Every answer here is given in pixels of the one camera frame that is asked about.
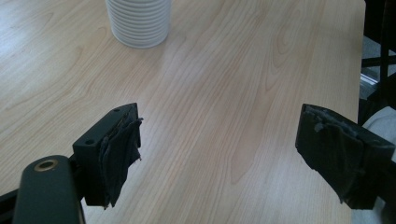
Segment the stacked white cup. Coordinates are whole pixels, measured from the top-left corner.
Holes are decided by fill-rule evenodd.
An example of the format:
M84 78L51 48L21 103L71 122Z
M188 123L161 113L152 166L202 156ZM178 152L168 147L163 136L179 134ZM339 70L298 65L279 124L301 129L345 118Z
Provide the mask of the stacked white cup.
M123 44L151 48L169 33L171 0L106 0L113 35Z

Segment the floor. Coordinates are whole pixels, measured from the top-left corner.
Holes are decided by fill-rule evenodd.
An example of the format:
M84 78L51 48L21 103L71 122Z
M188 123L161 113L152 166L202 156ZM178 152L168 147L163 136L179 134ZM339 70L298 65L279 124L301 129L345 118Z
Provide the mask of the floor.
M363 38L363 54L362 58L373 58L379 57L380 46L373 40L364 37ZM396 73L396 64L389 67L389 74ZM361 99L366 99L374 90L375 84L379 80L379 66L362 68L361 69Z

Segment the white object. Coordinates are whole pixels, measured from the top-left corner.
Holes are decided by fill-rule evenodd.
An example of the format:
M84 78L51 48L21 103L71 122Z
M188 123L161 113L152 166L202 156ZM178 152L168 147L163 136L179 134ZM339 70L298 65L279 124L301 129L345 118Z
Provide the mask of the white object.
M396 110L385 107L372 115L363 128L396 145ZM387 224L387 217L382 215L385 202L380 198L375 201L373 210L353 210L352 224Z
M123 44L147 49L168 36L171 0L106 0L113 35Z

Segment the screw hole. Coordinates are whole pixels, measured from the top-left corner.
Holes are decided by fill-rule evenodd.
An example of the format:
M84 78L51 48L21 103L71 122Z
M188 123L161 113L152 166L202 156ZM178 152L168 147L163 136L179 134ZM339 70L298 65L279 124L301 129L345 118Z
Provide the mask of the screw hole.
M37 171L37 172L48 171L48 170L54 168L56 165L58 165L58 161L56 161L56 160L42 161L35 166L35 171Z
M92 139L85 141L86 145L92 145L93 143L95 143L95 141L93 141Z

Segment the table surface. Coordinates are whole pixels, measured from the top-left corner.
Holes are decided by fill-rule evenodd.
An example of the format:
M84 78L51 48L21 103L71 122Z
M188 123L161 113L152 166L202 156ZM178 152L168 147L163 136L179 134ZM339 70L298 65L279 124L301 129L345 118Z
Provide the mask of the table surface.
M0 194L137 102L142 161L88 223L348 223L297 153L303 103L358 114L364 1L174 0L167 39L132 49L105 1L0 1Z

